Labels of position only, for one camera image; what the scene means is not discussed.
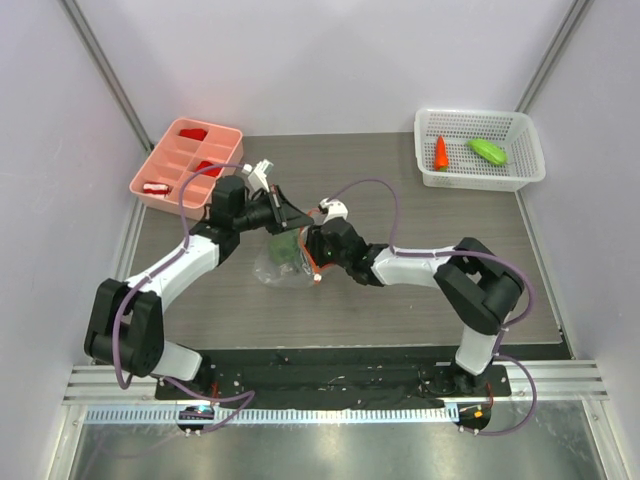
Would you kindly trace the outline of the clear orange zip top bag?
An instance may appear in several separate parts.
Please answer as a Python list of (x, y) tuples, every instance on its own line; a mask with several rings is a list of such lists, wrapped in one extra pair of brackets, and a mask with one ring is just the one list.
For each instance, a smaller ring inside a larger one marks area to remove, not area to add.
[(274, 288), (307, 288), (317, 285), (325, 275), (326, 268), (318, 268), (311, 259), (305, 248), (308, 227), (287, 232), (298, 234), (299, 253), (292, 264), (277, 265), (270, 259), (267, 251), (267, 243), (271, 236), (260, 250), (254, 262), (253, 274), (264, 285)]

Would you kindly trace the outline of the orange fake carrot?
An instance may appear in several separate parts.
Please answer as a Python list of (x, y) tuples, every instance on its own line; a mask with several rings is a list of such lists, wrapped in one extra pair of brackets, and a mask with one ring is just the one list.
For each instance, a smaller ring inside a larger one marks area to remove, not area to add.
[(449, 159), (447, 155), (446, 143), (442, 136), (436, 140), (434, 154), (434, 170), (436, 172), (444, 172), (449, 167)]

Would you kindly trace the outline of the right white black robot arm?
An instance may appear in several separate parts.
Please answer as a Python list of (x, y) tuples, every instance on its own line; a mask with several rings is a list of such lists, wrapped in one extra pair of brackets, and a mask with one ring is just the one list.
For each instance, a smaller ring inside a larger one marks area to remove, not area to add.
[(444, 249), (400, 249), (366, 242), (354, 227), (335, 218), (309, 228), (304, 246), (318, 267), (338, 266), (356, 283), (434, 288), (464, 324), (450, 366), (434, 375), (431, 391), (472, 395), (483, 389), (509, 317), (531, 284), (475, 238)]

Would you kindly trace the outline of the green fake pea pod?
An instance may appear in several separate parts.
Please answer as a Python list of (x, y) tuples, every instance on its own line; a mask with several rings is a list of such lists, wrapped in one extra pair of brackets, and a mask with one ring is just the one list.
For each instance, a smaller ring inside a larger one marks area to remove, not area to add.
[(492, 165), (503, 166), (508, 162), (507, 154), (497, 145), (482, 139), (475, 138), (467, 142), (469, 148)]

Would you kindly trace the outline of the green fake pepper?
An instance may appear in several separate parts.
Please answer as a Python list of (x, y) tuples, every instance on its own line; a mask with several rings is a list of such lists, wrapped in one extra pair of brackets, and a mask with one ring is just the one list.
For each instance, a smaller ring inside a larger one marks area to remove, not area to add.
[(267, 243), (267, 251), (274, 264), (292, 264), (299, 253), (298, 234), (291, 231), (273, 236)]

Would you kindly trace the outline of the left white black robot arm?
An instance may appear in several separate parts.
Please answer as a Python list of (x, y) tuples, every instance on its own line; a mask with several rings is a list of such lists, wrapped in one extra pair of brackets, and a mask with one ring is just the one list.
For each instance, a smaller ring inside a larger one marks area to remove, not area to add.
[(126, 281), (107, 279), (99, 285), (85, 337), (86, 354), (112, 365), (123, 389), (135, 377), (154, 375), (178, 380), (190, 398), (205, 397), (213, 375), (204, 367), (201, 353), (166, 340), (166, 309), (197, 279), (225, 262), (243, 232), (265, 229), (277, 235), (312, 223), (279, 186), (250, 194), (240, 177), (223, 177), (214, 186), (204, 216), (185, 229), (183, 242), (171, 253)]

